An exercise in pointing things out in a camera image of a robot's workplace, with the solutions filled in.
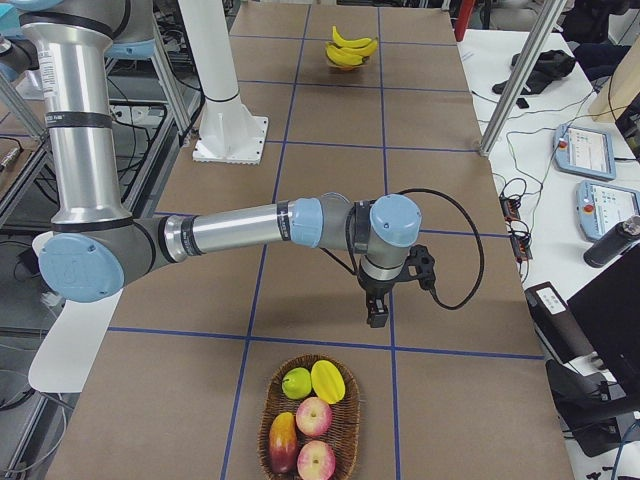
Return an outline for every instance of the banana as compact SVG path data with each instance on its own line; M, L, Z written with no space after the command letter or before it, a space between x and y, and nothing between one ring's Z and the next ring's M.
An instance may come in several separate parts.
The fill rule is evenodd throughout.
M355 55L361 55L363 57L370 57L378 49L378 39L374 38L367 45L362 48L342 47L341 50L346 53L353 53Z
M325 51L329 60L338 67L358 67L364 63L362 55L344 52L333 43L327 43Z
M347 40L345 38L342 38L342 35L338 33L338 28L335 25L333 26L332 37L333 43L335 43L339 47L362 48L371 43L371 38L369 37L357 38L355 40Z

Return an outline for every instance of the black monitor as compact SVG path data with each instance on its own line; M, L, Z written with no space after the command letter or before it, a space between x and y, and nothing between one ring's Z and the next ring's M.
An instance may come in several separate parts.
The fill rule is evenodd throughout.
M582 377L555 361L547 374L556 403L588 456L619 446L640 410L640 246L601 272L567 301L576 323L616 378ZM637 432L631 440L637 440Z
M640 247L620 257L567 303L625 393L640 394Z

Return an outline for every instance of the screen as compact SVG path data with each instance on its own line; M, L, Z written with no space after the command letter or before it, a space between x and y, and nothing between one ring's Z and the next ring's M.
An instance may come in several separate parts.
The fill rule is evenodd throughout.
M606 137L601 133L570 128L569 163L574 167L608 172Z
M640 247L567 302L582 331L627 395L640 393Z
M605 234L617 223L638 215L635 194L615 188L592 185L593 204L596 207L598 233Z

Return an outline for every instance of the black chair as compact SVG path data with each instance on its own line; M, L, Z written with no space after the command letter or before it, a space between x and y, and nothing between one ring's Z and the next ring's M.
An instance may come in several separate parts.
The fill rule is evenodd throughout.
M567 42L601 43L609 36L609 15L624 15L630 0L576 0L562 23Z

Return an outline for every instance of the black bag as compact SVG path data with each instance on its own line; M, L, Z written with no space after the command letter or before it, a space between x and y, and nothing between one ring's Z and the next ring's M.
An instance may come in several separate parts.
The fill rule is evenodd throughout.
M511 59L511 68L518 61L520 54ZM566 77L573 71L576 59L562 50L549 50L538 57L533 66L529 79L522 89L521 95L535 95L541 93L551 82ZM501 94L507 82L498 83L491 89L494 93Z

